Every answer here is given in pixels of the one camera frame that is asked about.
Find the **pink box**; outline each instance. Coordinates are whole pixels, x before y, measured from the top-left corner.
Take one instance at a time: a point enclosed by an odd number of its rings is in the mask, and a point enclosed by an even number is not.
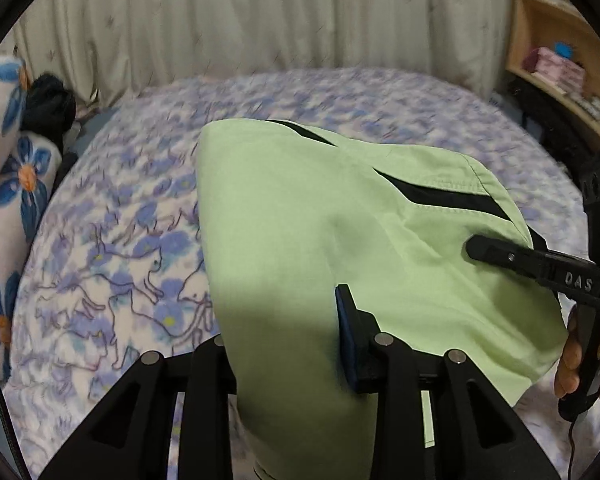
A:
[[[567,92],[582,93],[585,70],[570,59],[558,56],[553,50],[542,46],[538,49],[538,62],[535,67],[545,79]]]

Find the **black cable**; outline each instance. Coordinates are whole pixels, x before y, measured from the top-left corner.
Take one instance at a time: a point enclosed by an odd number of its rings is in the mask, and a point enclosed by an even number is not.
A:
[[[16,438],[16,432],[13,429],[13,424],[11,423],[11,417],[9,416],[9,410],[7,409],[7,403],[4,401],[4,397],[2,396],[1,389],[0,389],[0,421],[2,422],[2,429],[4,430],[4,434],[7,437],[7,443],[9,444],[9,449],[11,451],[11,455],[13,455],[13,459],[18,468],[18,472],[20,473],[20,478],[22,480],[31,480],[31,475],[29,474],[29,469],[27,468],[27,463],[24,461],[22,451],[20,450],[20,446],[18,445],[18,439]]]
[[[573,459],[576,456],[576,443],[573,441],[573,428],[576,425],[576,420],[574,420],[569,426],[569,444],[571,446],[571,457],[569,458],[569,469],[567,473],[567,480],[571,480],[571,470],[573,469]]]
[[[573,440],[573,428],[576,425],[576,421],[578,419],[576,418],[576,420],[574,420],[571,425],[569,426],[569,444],[571,446],[571,456],[569,458],[569,468],[567,471],[567,480],[572,480],[571,479],[571,474],[572,474],[572,469],[573,469],[573,459],[575,458],[576,455],[576,444]]]

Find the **black cloth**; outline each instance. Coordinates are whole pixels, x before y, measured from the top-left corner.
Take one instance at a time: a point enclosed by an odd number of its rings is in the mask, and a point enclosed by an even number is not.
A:
[[[60,186],[60,183],[69,174],[76,162],[78,162],[78,155],[76,153],[68,152],[64,154],[60,167],[58,168],[58,171],[56,171],[56,179],[54,180],[52,193],[56,192],[56,189],[58,189],[58,186]]]
[[[27,92],[20,129],[46,137],[62,153],[62,136],[74,121],[74,93],[64,88],[62,81],[52,74],[44,73],[37,78]]]

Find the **black stripe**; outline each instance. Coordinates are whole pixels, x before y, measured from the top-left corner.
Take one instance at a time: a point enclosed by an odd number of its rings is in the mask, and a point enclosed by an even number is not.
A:
[[[323,139],[320,135],[314,134],[312,131],[303,128],[302,126],[298,126],[297,124],[287,123],[286,121],[275,121],[273,119],[269,119],[269,123],[282,124],[287,128],[291,128],[295,131],[296,134],[306,137],[307,139],[317,140],[318,142],[323,142],[330,146],[335,146],[332,142],[329,142],[327,139]]]
[[[308,139],[317,140],[331,146],[335,144],[323,139],[321,136],[298,126],[297,124],[287,123],[285,121],[270,121],[272,123],[282,124],[295,131],[297,134]],[[510,221],[509,217],[498,205],[498,203],[488,195],[474,195],[470,193],[460,193],[458,191],[446,191],[441,189],[433,189],[431,187],[416,186],[402,180],[398,180],[392,176],[376,170],[379,175],[385,177],[400,191],[408,200],[416,204],[435,205],[440,207],[449,207],[454,209],[468,209],[472,211],[482,211],[503,220]]]
[[[536,231],[534,231],[531,227],[529,228],[529,233],[531,233],[531,240],[534,243],[534,250],[536,251],[546,251],[546,240],[542,238]]]

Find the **bedspread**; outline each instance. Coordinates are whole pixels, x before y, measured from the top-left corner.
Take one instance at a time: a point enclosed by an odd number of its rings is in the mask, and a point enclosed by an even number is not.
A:
[[[230,117],[471,155],[550,248],[586,255],[579,192],[553,159],[495,108],[430,76],[302,70],[149,89],[121,106],[53,196],[20,283],[5,395],[34,474],[142,352],[190,351],[218,332],[200,247],[196,141],[204,124]],[[564,475],[567,425],[550,374],[516,409]],[[255,478],[233,405],[230,413],[234,475]],[[172,475],[177,441],[176,430]],[[576,441],[577,473],[600,447],[599,405]]]

